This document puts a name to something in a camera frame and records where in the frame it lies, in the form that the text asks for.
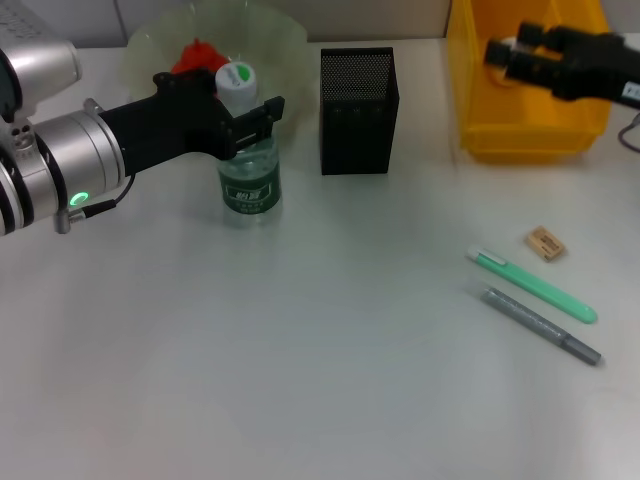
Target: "red object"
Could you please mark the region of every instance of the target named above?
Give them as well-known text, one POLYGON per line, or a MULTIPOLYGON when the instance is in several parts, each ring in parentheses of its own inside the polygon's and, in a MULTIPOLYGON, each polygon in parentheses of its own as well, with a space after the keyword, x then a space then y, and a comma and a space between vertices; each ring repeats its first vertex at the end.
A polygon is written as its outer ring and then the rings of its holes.
POLYGON ((223 55, 209 45, 207 42, 200 42, 197 38, 191 45, 184 47, 180 61, 171 69, 171 73, 182 73, 197 68, 208 68, 216 73, 220 67, 229 63, 223 55))

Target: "pen cap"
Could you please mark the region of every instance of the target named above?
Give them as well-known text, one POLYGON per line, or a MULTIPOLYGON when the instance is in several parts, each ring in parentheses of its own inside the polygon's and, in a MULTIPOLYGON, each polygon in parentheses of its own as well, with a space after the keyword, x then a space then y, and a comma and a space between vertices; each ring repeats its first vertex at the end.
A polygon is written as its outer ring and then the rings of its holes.
POLYGON ((244 62, 231 62, 216 73, 218 98, 234 117, 258 106, 256 72, 244 62))
POLYGON ((560 348, 569 352, 576 358, 579 358, 585 363, 589 365, 596 365, 602 355, 596 352, 593 348, 585 345, 577 338, 572 337, 571 335, 567 335, 563 342, 560 344, 560 348))

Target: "green led light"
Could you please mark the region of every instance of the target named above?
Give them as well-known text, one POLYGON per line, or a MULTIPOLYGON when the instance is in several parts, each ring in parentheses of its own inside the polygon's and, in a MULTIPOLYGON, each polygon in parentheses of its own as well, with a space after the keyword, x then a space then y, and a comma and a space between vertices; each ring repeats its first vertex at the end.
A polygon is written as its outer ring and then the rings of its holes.
POLYGON ((76 193, 73 197, 71 197, 69 205, 75 207, 76 205, 80 205, 81 203, 86 202, 88 198, 89 194, 87 192, 76 193))

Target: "green marker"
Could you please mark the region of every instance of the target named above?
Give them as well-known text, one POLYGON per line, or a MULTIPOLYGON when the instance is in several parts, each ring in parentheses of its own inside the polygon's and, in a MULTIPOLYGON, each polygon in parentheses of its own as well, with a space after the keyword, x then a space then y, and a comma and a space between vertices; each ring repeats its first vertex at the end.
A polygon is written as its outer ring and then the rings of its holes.
POLYGON ((510 281, 514 285, 544 300, 550 305, 568 313, 583 323, 595 323, 598 315, 595 310, 580 300, 563 292, 559 288, 540 280, 526 270, 507 262, 495 253, 482 247, 473 246, 467 251, 467 257, 490 272, 510 281))

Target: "cable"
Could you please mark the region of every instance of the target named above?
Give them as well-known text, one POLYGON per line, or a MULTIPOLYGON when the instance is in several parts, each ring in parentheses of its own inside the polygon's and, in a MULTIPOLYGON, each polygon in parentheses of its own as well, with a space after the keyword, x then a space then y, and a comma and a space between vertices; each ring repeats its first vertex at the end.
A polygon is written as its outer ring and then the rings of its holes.
POLYGON ((640 147, 636 147, 635 145, 631 145, 624 136, 629 133, 631 130, 640 125, 640 114, 636 115, 636 118, 633 119, 630 125, 627 125, 620 133, 618 133, 618 141, 625 147, 627 147, 632 152, 640 153, 640 147))
POLYGON ((127 183, 127 186, 124 188, 122 193, 116 197, 116 200, 115 200, 116 205, 119 204, 122 201, 122 199, 127 196, 127 193, 129 193, 129 190, 131 190, 131 187, 133 186, 133 181, 135 179, 136 179, 136 174, 134 173, 129 177, 129 183, 127 183))
POLYGON ((124 197, 127 196, 129 190, 133 186, 133 181, 136 179, 136 174, 134 173, 129 177, 129 183, 124 187, 124 190, 120 195, 118 195, 115 199, 105 200, 104 202, 96 203, 95 205, 89 205, 87 207, 82 207, 82 213, 84 213, 84 218, 91 218, 99 215, 101 213, 106 212, 107 210, 112 210, 118 206, 118 204, 122 201, 124 197))
POLYGON ((127 34, 127 27, 122 19, 122 12, 120 11, 120 4, 118 0, 113 0, 113 9, 116 11, 116 18, 118 19, 118 25, 120 25, 120 34, 122 35, 122 41, 126 45, 129 43, 129 35, 127 34))

